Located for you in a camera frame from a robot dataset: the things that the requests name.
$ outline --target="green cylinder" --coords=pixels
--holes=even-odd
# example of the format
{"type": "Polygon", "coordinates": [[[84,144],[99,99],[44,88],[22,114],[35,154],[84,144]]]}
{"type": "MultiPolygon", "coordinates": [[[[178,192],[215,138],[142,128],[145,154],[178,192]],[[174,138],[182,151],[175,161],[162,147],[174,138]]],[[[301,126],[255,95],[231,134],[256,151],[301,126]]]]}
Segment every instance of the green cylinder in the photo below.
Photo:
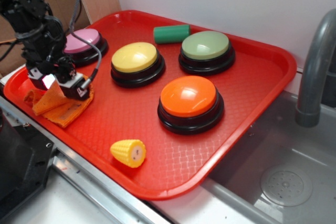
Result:
{"type": "Polygon", "coordinates": [[[157,44],[182,42],[190,35],[190,25],[161,26],[154,28],[154,41],[157,44]]]}

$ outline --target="sink drain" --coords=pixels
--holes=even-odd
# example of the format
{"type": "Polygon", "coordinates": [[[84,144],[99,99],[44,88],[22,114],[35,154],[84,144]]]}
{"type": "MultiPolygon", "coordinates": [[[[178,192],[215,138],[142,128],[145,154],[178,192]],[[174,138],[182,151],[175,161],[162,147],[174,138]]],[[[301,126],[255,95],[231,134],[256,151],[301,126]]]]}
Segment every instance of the sink drain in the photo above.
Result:
{"type": "Polygon", "coordinates": [[[260,185],[269,200],[285,207],[306,202],[313,189],[308,175],[290,165],[278,165],[267,169],[261,177],[260,185]]]}

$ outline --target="button top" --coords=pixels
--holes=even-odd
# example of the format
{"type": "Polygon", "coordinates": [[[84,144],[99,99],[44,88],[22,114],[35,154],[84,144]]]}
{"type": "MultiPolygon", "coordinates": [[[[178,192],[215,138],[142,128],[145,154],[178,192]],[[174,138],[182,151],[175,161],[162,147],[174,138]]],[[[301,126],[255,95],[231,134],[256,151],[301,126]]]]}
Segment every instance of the button top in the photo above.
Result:
{"type": "Polygon", "coordinates": [[[215,104],[216,88],[204,77],[184,76],[168,83],[160,99],[169,114],[189,118],[205,113],[215,104]]]}
{"type": "MultiPolygon", "coordinates": [[[[99,33],[95,29],[82,29],[75,31],[75,34],[87,42],[96,45],[100,39],[99,33]]],[[[79,52],[84,52],[91,47],[88,44],[85,44],[83,41],[75,38],[72,34],[67,36],[67,43],[64,49],[64,53],[66,54],[77,54],[79,52]]]]}
{"type": "Polygon", "coordinates": [[[182,42],[183,54],[194,60],[214,59],[224,54],[228,47],[228,37],[217,31],[201,31],[182,42]]]}
{"type": "Polygon", "coordinates": [[[157,59],[156,47],[147,42],[135,42],[118,49],[112,64],[119,72],[134,73],[151,66],[157,59]]]}

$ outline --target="white wall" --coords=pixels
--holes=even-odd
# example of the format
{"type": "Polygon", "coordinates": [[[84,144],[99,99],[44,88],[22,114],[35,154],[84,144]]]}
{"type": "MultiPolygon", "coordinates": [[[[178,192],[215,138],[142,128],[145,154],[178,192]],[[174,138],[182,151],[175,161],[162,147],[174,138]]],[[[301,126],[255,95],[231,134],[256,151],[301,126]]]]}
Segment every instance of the white wall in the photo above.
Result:
{"type": "Polygon", "coordinates": [[[299,67],[316,27],[336,0],[119,0],[121,8],[180,20],[291,52],[299,67]]]}

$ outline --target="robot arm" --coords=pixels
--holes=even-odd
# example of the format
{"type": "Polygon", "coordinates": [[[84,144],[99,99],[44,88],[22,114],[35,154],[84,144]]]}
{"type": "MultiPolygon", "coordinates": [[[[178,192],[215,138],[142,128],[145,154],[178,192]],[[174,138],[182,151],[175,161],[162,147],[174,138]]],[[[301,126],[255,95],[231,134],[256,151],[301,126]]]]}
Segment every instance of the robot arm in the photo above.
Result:
{"type": "Polygon", "coordinates": [[[72,58],[63,53],[66,36],[62,24],[44,0],[0,0],[0,14],[24,45],[22,57],[35,87],[45,90],[44,77],[53,74],[66,97],[88,98],[88,90],[82,89],[83,75],[76,72],[72,58]]]}

